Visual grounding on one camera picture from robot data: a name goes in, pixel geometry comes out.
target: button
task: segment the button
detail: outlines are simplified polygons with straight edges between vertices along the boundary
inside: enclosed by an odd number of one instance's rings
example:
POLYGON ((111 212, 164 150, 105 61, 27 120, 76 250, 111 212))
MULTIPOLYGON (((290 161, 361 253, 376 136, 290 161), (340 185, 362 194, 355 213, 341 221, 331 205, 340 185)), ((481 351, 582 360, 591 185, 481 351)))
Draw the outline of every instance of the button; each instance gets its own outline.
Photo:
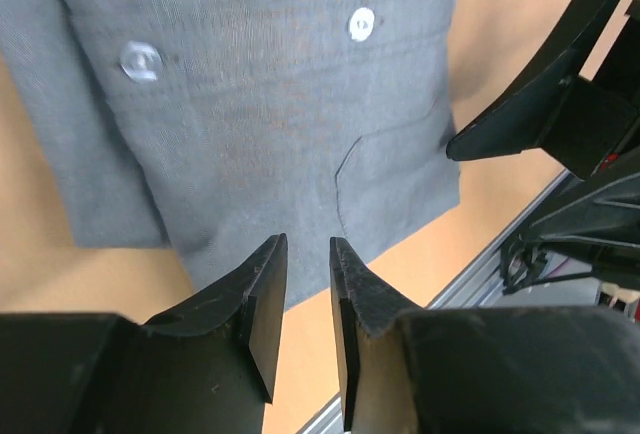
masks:
POLYGON ((376 16, 368 7, 361 7, 356 10, 349 21, 349 33, 351 39, 356 42, 366 41, 373 32, 373 23, 376 16))
POLYGON ((153 82, 162 70, 162 58, 152 45, 131 41, 120 54, 120 66, 132 81, 153 82))

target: shiny button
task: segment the shiny button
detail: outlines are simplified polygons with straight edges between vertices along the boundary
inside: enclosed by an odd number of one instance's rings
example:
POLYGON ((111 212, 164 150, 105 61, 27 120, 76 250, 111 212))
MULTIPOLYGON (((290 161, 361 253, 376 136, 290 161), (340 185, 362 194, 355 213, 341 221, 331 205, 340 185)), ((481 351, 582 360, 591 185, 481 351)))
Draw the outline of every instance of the shiny button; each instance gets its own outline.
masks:
POLYGON ((162 58, 152 45, 131 41, 122 49, 120 66, 132 81, 152 82, 158 80, 162 58))
POLYGON ((366 41, 373 32, 373 23, 376 16, 373 11, 367 7, 361 7, 356 10, 349 20, 349 34, 351 39, 356 42, 366 41))

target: clothing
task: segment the clothing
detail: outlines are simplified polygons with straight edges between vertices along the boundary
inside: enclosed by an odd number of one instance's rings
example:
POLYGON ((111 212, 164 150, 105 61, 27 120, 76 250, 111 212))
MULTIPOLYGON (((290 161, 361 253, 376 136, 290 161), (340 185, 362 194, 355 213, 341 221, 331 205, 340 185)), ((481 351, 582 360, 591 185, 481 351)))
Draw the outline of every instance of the clothing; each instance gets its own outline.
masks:
POLYGON ((286 232, 290 307, 329 237, 368 262, 457 204, 454 2, 0 0, 0 49, 78 245, 171 245, 199 289, 286 232))

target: folded shirt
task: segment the folded shirt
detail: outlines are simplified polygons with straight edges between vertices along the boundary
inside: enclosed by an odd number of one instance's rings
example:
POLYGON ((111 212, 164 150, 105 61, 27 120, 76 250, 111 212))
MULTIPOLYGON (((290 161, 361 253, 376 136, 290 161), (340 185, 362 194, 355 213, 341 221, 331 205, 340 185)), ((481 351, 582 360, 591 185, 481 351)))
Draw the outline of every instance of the folded shirt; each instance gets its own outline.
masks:
POLYGON ((0 49, 83 247, 166 247, 196 289, 270 234, 290 307, 458 202, 455 0, 0 0, 0 49))

